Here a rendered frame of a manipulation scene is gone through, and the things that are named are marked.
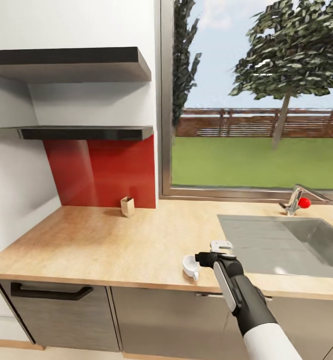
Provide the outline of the coffee cup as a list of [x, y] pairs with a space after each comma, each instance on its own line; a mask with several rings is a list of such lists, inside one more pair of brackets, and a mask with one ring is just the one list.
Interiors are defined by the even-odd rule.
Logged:
[[196, 262], [195, 255], [187, 255], [182, 262], [185, 273], [194, 278], [197, 282], [199, 279], [199, 272], [201, 270], [201, 266], [199, 262]]

